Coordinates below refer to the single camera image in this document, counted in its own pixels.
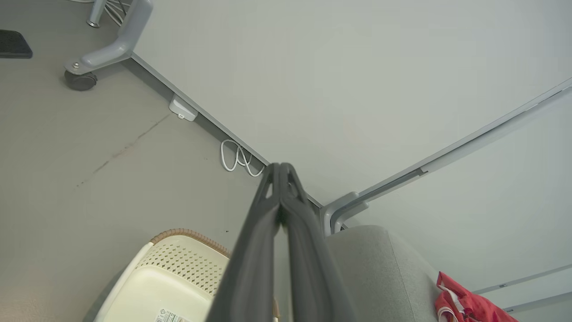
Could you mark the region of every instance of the laundry basket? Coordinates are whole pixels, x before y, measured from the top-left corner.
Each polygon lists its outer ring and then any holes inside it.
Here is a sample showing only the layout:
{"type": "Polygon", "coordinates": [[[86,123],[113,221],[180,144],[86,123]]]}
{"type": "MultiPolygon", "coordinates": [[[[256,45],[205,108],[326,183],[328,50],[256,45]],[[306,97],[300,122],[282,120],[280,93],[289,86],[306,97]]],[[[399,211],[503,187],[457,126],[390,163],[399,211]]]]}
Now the laundry basket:
{"type": "Polygon", "coordinates": [[[228,258],[226,248],[195,231],[164,231],[131,260],[95,322],[204,321],[228,258]]]}

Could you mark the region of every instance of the gray floor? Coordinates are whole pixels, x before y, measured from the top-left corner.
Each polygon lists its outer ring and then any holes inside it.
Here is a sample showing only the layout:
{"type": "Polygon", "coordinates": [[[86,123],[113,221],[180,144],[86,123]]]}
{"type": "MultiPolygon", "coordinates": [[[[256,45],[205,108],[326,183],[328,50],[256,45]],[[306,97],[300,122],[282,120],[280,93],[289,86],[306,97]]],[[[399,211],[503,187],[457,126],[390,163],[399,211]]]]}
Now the gray floor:
{"type": "Polygon", "coordinates": [[[154,235],[199,231],[232,248],[260,178],[225,171],[225,135],[168,110],[172,92],[134,61],[75,92],[63,62],[114,40],[90,5],[4,0],[0,29],[30,60],[0,59],[0,320],[82,321],[154,235]]]}

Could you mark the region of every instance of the white label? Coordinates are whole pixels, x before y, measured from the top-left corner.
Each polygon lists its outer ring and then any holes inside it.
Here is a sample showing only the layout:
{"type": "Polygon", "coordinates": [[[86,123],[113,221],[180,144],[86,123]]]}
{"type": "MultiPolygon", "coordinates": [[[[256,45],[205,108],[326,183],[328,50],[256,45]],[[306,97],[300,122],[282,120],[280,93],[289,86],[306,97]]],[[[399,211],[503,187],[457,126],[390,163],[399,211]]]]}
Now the white label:
{"type": "Polygon", "coordinates": [[[185,319],[167,309],[161,309],[155,318],[155,322],[191,322],[191,320],[185,319]]]}

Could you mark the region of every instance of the black caster wheel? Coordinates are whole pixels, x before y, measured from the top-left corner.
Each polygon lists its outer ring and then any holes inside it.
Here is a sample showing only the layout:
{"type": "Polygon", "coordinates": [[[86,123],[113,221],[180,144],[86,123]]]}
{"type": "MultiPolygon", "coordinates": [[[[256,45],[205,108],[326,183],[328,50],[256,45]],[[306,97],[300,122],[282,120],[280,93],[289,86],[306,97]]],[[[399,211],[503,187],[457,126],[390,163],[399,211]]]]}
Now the black caster wheel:
{"type": "Polygon", "coordinates": [[[86,91],[97,84],[97,77],[93,73],[74,75],[66,70],[63,76],[69,88],[76,91],[86,91]]]}

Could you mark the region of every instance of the red jacket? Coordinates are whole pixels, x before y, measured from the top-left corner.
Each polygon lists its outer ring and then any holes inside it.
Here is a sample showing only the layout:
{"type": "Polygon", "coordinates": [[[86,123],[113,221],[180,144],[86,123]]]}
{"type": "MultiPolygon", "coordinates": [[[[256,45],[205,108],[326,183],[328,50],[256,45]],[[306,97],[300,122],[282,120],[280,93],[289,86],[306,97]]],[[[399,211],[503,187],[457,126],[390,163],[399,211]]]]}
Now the red jacket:
{"type": "Polygon", "coordinates": [[[518,322],[486,298],[467,291],[451,277],[439,272],[435,301],[439,322],[518,322]]]}

